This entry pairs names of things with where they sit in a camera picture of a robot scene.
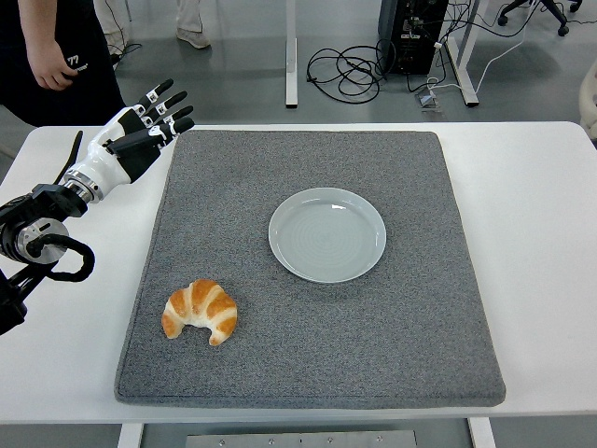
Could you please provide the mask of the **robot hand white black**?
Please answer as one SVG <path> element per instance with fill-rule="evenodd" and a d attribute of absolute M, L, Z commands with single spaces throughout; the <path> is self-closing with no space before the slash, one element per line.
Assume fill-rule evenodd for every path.
<path fill-rule="evenodd" d="M 86 157 L 59 176 L 61 183 L 80 189 L 85 202 L 98 203 L 115 187 L 139 179 L 165 147 L 194 126 L 192 106 L 174 111 L 186 91 L 160 99 L 173 84 L 167 79 L 117 112 L 90 140 Z"/>

